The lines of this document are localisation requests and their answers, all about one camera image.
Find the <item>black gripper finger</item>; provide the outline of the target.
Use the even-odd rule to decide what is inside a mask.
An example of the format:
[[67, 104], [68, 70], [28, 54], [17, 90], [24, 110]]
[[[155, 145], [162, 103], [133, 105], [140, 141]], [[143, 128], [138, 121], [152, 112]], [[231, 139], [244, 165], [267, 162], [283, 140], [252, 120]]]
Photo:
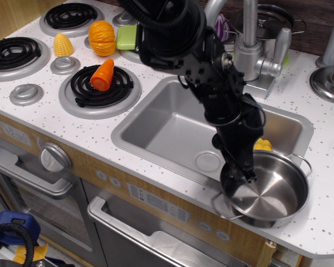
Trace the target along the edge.
[[242, 170], [237, 167], [232, 167], [230, 170], [230, 179], [229, 179], [229, 187], [230, 188], [238, 188], [244, 184], [244, 175]]
[[251, 184], [257, 181], [257, 175], [255, 174], [253, 167], [245, 169], [243, 172], [247, 183]]

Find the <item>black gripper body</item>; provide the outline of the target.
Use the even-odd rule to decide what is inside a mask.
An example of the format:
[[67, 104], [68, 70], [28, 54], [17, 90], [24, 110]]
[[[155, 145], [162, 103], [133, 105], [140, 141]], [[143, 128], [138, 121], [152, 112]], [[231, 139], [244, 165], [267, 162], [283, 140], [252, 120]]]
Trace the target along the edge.
[[253, 172], [253, 146], [263, 135], [264, 123], [231, 122], [215, 125], [214, 146], [232, 172]]

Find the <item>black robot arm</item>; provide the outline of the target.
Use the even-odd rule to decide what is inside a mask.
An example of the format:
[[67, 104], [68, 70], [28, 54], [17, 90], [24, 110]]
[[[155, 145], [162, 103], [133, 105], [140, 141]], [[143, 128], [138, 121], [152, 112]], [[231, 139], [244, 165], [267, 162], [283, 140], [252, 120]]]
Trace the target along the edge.
[[255, 182], [253, 148], [263, 135], [264, 112], [244, 93], [245, 81], [207, 25], [197, 1], [121, 1], [137, 20], [136, 45], [143, 64], [177, 75], [216, 128], [213, 146], [225, 165], [221, 179]]

